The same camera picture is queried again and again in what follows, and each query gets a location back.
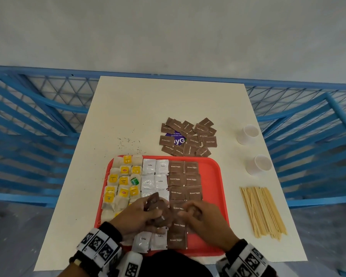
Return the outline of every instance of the person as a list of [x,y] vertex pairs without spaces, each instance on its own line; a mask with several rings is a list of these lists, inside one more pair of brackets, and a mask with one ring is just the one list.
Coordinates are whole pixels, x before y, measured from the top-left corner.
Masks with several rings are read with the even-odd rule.
[[[162,211],[154,209],[144,211],[147,197],[140,198],[124,209],[110,222],[103,223],[99,229],[116,243],[120,243],[124,236],[137,234],[141,231],[164,234],[164,228],[156,228],[149,225],[151,219],[159,218]],[[200,219],[194,217],[190,212],[190,207],[195,206],[201,210]],[[220,276],[233,277],[274,277],[276,271],[268,265],[268,261],[251,244],[244,239],[239,239],[231,230],[226,220],[222,216],[219,208],[205,201],[187,201],[177,215],[186,222],[195,233],[206,243],[218,247],[225,252],[225,258],[217,261],[216,268]],[[76,264],[76,258],[82,254],[78,251],[70,259],[68,267],[60,273],[59,277],[90,277],[97,276],[92,270],[86,270]],[[212,276],[206,266],[200,264],[174,250],[164,250],[152,256],[143,257],[138,273],[139,277],[155,276]]]

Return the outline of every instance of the tabletop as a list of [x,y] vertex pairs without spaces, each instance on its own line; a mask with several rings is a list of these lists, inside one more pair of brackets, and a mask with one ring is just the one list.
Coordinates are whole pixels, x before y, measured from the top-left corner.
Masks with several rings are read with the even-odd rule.
[[[93,227],[106,167],[116,155],[166,155],[161,151],[161,123],[168,117],[197,123],[208,117],[217,130],[213,158],[220,166],[230,227],[260,250],[269,261],[307,260],[295,224],[272,168],[251,176],[245,162],[257,154],[269,156],[262,136],[252,145],[236,141],[247,124],[257,127],[243,84],[102,76],[69,166],[42,245],[35,271],[61,270],[80,240]],[[240,186],[267,187],[288,235],[281,241],[256,239],[242,200]],[[213,264],[218,257],[197,258]]]

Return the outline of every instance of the wall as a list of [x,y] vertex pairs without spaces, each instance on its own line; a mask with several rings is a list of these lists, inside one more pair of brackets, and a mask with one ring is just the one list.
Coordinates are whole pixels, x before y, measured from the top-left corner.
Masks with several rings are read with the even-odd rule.
[[346,83],[346,0],[0,0],[0,65]]

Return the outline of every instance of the purple label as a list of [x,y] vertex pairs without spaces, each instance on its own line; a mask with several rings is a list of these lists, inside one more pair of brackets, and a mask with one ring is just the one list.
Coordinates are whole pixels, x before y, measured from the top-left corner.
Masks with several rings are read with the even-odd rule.
[[166,136],[174,137],[174,144],[180,146],[185,142],[185,137],[182,136],[179,132],[175,131],[173,134],[167,133]]

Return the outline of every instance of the paper cup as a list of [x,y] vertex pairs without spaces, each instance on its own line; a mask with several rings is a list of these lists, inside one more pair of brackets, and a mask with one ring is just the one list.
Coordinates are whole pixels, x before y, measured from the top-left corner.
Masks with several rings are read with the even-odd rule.
[[259,154],[247,163],[246,171],[250,175],[257,175],[261,172],[269,171],[272,166],[273,163],[267,156]]
[[238,133],[237,141],[242,145],[250,144],[258,135],[259,129],[252,124],[248,124]]

